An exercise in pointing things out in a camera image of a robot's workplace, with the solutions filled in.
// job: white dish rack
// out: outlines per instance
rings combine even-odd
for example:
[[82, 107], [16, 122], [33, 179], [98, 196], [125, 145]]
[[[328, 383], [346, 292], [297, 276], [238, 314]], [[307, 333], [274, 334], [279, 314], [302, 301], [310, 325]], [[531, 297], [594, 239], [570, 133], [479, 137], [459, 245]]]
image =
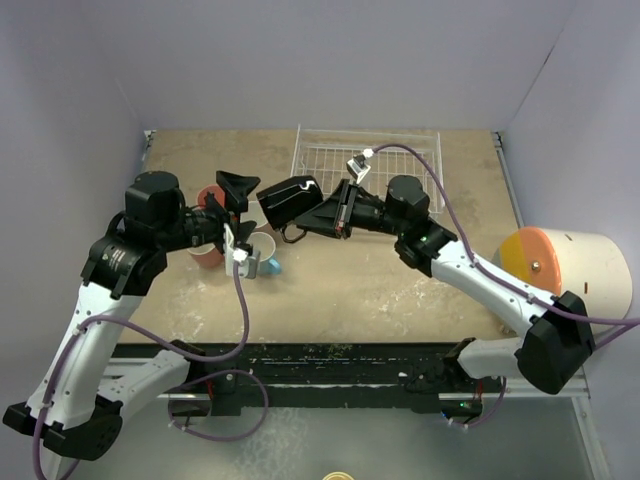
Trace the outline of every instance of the white dish rack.
[[[291, 165], [291, 176], [313, 175], [322, 193], [330, 195], [342, 178], [351, 178], [347, 172], [347, 160], [365, 148], [384, 143], [402, 143], [415, 149], [429, 163], [440, 181], [442, 178], [442, 154], [440, 134], [405, 135], [366, 131], [312, 130], [298, 126], [298, 135]], [[389, 181], [396, 175], [411, 175], [422, 183], [431, 203], [432, 216], [442, 213], [444, 201], [436, 184], [424, 166], [410, 153], [399, 148], [388, 148], [369, 159], [371, 171], [364, 185], [379, 197], [385, 197]]]

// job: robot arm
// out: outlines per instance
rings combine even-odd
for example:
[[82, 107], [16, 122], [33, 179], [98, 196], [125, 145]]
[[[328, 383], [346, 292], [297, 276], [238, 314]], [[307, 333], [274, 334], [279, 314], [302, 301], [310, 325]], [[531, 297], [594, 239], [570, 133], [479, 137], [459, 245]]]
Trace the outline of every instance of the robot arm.
[[[175, 176], [139, 175], [125, 194], [125, 211], [91, 247], [74, 314], [53, 363], [29, 399], [10, 406], [3, 418], [14, 430], [42, 438], [47, 478], [57, 478], [61, 457], [96, 460], [104, 455], [123, 424], [158, 395], [184, 383], [191, 367], [181, 355], [162, 350], [131, 373], [100, 384], [124, 327], [98, 319], [81, 330], [85, 320], [99, 315], [128, 320], [166, 268], [167, 252], [213, 243], [232, 262], [242, 258], [241, 276], [255, 277], [259, 252], [246, 243], [255, 222], [238, 219], [259, 179], [217, 172], [216, 180], [225, 190], [225, 205], [209, 195], [206, 207], [195, 209], [186, 207]], [[43, 409], [46, 416], [37, 432]]]
[[[366, 175], [362, 162], [352, 160], [348, 169], [356, 182]], [[479, 263], [499, 279], [564, 311], [586, 315], [582, 300], [571, 292], [558, 298], [527, 285], [475, 253], [472, 261], [457, 236], [429, 217], [430, 199], [417, 178], [394, 177], [384, 200], [356, 182], [343, 179], [322, 200], [315, 180], [293, 177], [258, 193], [258, 200], [271, 226], [283, 236], [290, 223], [305, 233], [337, 239], [349, 238], [353, 228], [395, 235], [394, 248], [407, 266], [466, 293], [518, 334], [505, 340], [463, 340], [449, 355], [450, 374], [461, 380], [524, 377], [541, 391], [557, 394], [593, 352], [591, 328], [534, 304], [531, 296], [515, 295], [476, 267]]]

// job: white cylinder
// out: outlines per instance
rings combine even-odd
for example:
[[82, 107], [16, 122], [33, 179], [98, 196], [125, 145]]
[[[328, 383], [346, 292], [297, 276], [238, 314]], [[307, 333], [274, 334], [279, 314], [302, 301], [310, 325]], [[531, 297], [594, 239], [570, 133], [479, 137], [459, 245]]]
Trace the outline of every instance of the white cylinder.
[[556, 254], [562, 291], [578, 295], [590, 317], [623, 318], [631, 306], [631, 272], [604, 235], [541, 229]]

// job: red paper cup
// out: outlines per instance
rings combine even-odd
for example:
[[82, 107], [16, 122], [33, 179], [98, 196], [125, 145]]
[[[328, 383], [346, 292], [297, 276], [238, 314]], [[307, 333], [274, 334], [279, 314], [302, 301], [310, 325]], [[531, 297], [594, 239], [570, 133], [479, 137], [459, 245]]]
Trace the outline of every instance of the red paper cup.
[[190, 248], [187, 251], [202, 268], [215, 268], [224, 261], [224, 255], [212, 244]]
[[196, 205], [198, 205], [199, 207], [204, 207], [205, 198], [207, 197], [207, 194], [209, 192], [213, 193], [213, 196], [218, 201], [218, 203], [224, 207], [224, 190], [222, 190], [222, 188], [218, 185], [209, 185], [200, 190], [200, 193], [198, 194], [198, 198], [196, 200]]

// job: gray wall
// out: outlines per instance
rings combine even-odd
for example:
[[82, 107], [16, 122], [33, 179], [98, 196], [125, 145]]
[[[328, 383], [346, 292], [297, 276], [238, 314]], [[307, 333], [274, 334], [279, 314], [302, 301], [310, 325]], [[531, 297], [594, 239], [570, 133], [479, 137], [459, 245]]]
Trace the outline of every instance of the gray wall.
[[[69, 323], [88, 248], [139, 168], [142, 127], [73, 1], [0, 6], [0, 408], [37, 386]], [[0, 427], [2, 478], [31, 478]]]
[[[638, 52], [637, 0], [580, 2], [505, 136], [526, 223], [608, 235], [625, 254], [636, 284]], [[639, 314], [636, 288], [630, 315]], [[618, 479], [640, 478], [639, 341], [640, 329], [631, 331], [587, 368], [598, 429]]]
[[82, 0], [145, 128], [506, 127], [575, 0]]

